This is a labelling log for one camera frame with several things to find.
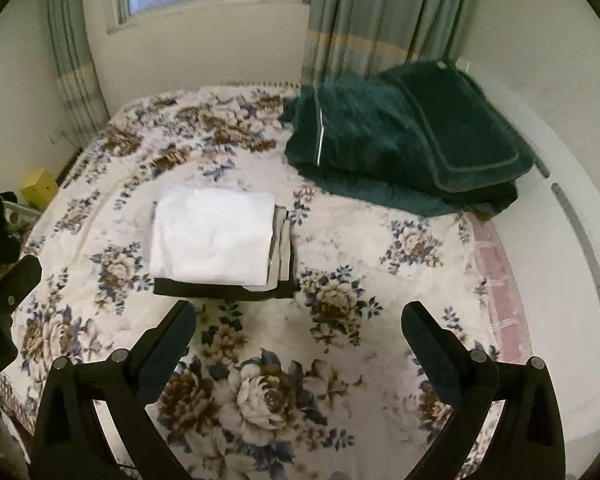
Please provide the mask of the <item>green metal shelf rack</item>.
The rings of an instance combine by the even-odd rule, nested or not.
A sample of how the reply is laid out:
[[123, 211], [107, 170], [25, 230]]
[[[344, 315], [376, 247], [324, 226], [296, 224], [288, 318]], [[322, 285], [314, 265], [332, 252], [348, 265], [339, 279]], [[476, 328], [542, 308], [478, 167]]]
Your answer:
[[23, 233], [29, 231], [40, 220], [42, 212], [34, 208], [4, 200], [4, 216], [9, 233]]

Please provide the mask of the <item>dark green plush blanket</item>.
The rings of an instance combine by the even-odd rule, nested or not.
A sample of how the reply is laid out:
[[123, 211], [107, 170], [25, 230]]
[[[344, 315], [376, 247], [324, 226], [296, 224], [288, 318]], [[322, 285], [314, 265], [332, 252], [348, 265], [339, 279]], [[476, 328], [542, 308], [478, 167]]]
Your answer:
[[533, 166], [517, 129], [455, 66], [405, 63], [304, 86], [284, 102], [285, 155], [324, 191], [423, 217], [490, 219]]

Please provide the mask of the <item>yellow box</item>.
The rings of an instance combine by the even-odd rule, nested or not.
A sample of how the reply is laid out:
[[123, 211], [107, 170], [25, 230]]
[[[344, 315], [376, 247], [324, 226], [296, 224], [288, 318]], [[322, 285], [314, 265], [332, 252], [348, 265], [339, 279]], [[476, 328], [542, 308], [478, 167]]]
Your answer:
[[44, 168], [31, 172], [20, 190], [27, 204], [39, 211], [50, 206], [58, 191], [57, 182]]

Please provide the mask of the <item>beige folded garment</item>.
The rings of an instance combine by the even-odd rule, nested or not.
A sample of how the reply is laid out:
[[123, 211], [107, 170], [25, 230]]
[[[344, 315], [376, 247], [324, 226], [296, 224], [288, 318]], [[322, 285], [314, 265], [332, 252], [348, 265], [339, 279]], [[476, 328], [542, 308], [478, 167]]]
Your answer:
[[294, 252], [292, 251], [289, 212], [283, 206], [275, 206], [274, 231], [268, 257], [268, 280], [262, 286], [246, 286], [248, 292], [272, 292], [280, 285], [291, 286], [294, 282]]

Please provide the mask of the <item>green striped curtain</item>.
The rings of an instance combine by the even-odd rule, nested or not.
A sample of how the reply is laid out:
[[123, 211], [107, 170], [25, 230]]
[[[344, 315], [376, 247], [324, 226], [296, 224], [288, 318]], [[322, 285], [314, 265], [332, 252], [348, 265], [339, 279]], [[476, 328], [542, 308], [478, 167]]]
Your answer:
[[311, 0], [301, 82], [367, 77], [406, 62], [449, 61], [472, 0]]

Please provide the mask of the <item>white small garment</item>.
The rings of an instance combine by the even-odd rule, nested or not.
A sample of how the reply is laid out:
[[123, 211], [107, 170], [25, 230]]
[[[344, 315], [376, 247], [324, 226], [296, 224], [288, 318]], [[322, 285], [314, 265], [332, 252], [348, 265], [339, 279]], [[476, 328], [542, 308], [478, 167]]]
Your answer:
[[151, 275], [192, 284], [265, 285], [275, 206], [270, 192], [169, 186], [152, 222]]

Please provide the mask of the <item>floral plush bed blanket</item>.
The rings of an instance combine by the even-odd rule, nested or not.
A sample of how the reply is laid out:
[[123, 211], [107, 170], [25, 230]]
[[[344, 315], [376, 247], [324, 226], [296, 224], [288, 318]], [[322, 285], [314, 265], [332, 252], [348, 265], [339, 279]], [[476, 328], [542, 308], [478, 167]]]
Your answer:
[[290, 215], [299, 291], [199, 299], [198, 327], [148, 410], [199, 479], [402, 479], [450, 416], [407, 347], [419, 300], [471, 349], [503, 359], [519, 301], [494, 226], [425, 219], [320, 190], [289, 166], [287, 87], [207, 87], [125, 105], [85, 150], [24, 251], [42, 264], [12, 334], [0, 407], [32, 430], [58, 356], [100, 361], [172, 300], [149, 272], [152, 210], [183, 182], [268, 191]]

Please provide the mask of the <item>white bed headboard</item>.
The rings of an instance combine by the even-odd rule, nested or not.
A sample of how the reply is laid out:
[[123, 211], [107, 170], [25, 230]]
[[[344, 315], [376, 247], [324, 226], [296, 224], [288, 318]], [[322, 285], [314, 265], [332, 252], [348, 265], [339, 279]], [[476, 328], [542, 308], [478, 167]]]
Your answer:
[[475, 63], [457, 67], [528, 143], [532, 169], [494, 219], [516, 280], [531, 351], [550, 370], [570, 479], [600, 461], [600, 193], [554, 130]]

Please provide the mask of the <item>left green curtain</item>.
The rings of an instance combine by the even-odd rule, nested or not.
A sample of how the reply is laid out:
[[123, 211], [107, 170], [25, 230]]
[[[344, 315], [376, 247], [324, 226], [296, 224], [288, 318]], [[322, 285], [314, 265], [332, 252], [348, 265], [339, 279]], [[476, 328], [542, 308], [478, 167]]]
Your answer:
[[50, 46], [74, 142], [85, 148], [110, 115], [88, 43], [83, 0], [45, 0]]

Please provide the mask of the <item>black folded garment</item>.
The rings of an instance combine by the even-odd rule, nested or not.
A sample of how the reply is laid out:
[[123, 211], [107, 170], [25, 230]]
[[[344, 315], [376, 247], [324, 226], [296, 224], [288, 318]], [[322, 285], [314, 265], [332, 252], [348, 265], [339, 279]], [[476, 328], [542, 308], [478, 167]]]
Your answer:
[[166, 297], [263, 301], [292, 298], [298, 290], [299, 285], [295, 277], [291, 286], [280, 285], [272, 292], [248, 292], [246, 286], [194, 284], [168, 280], [167, 278], [156, 278], [154, 281], [154, 294]]

